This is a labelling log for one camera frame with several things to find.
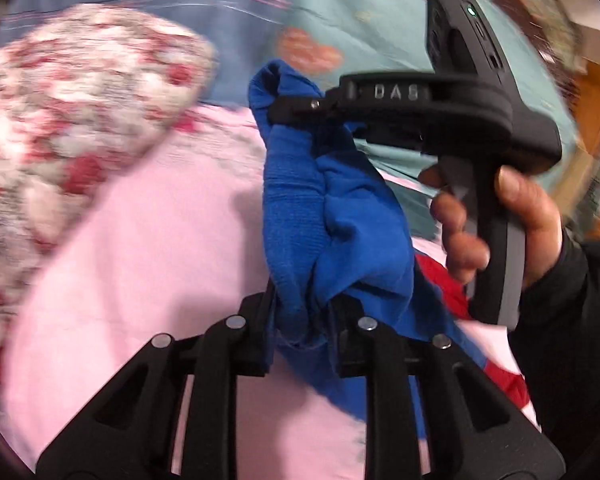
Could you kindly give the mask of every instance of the black sleeve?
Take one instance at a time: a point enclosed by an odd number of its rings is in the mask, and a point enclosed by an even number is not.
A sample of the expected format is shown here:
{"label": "black sleeve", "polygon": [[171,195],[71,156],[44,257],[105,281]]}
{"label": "black sleeve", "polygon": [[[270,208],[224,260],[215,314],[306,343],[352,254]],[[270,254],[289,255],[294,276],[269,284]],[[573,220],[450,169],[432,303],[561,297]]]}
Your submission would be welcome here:
{"label": "black sleeve", "polygon": [[542,430],[572,464],[600,432],[600,240],[564,234],[554,268],[522,294],[509,344]]}

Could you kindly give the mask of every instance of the human hand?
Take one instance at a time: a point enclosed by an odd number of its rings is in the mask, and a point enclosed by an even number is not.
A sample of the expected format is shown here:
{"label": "human hand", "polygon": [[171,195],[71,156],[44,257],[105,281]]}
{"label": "human hand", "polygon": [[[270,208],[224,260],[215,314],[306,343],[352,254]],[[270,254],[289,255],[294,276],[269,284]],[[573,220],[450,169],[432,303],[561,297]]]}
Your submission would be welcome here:
{"label": "human hand", "polygon": [[[427,186],[444,188],[446,182],[437,165],[422,171],[418,180]],[[542,278],[556,263],[562,249],[562,223],[555,202],[535,181],[509,166],[500,168],[495,178],[496,195],[517,214],[526,231],[523,289]],[[466,209],[453,195],[440,192],[431,202],[431,215],[442,224],[442,244],[446,268],[459,282],[469,283],[476,270],[489,263],[487,244],[464,232]]]}

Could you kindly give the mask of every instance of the light green cloth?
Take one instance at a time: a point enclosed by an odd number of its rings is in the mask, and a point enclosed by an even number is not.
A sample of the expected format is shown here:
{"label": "light green cloth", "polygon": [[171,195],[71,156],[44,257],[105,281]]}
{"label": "light green cloth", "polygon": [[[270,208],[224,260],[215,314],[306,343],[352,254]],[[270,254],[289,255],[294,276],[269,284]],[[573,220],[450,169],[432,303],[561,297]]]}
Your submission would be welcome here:
{"label": "light green cloth", "polygon": [[[576,126],[538,53],[518,27],[487,0],[478,3],[502,45],[522,99],[530,108],[550,115],[560,129],[562,163],[539,177],[550,189],[574,150]],[[312,75],[327,89],[337,86],[339,76],[349,72],[432,70],[425,50],[426,7],[426,0],[295,0],[285,25],[300,28],[318,43],[342,53],[344,61],[337,70]],[[434,161],[430,156],[364,141],[358,147],[376,168],[395,176],[416,177]]]}

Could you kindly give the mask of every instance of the device handle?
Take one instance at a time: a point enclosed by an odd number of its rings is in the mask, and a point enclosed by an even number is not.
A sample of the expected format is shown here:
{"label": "device handle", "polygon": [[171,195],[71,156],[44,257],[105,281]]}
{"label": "device handle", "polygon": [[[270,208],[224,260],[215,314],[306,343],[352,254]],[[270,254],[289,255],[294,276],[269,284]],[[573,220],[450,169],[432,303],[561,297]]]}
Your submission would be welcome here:
{"label": "device handle", "polygon": [[438,164],[453,194],[467,210],[464,230],[489,246],[484,270],[465,288],[469,314],[483,323],[518,324],[518,304],[525,270],[525,230],[520,220],[496,197],[494,180],[500,164],[440,156]]}

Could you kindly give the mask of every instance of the pink fabric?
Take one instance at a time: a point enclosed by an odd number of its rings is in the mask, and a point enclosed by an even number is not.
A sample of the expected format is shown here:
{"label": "pink fabric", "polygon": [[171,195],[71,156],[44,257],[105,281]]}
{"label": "pink fabric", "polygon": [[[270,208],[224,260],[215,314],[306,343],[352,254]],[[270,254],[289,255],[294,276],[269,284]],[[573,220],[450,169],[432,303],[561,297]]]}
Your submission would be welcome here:
{"label": "pink fabric", "polygon": [[[204,332],[264,290],[264,153],[248,110],[197,107],[37,275],[4,364],[6,409],[35,457],[152,335]],[[266,378],[238,380],[237,420],[243,480],[363,477],[364,424],[278,355]]]}

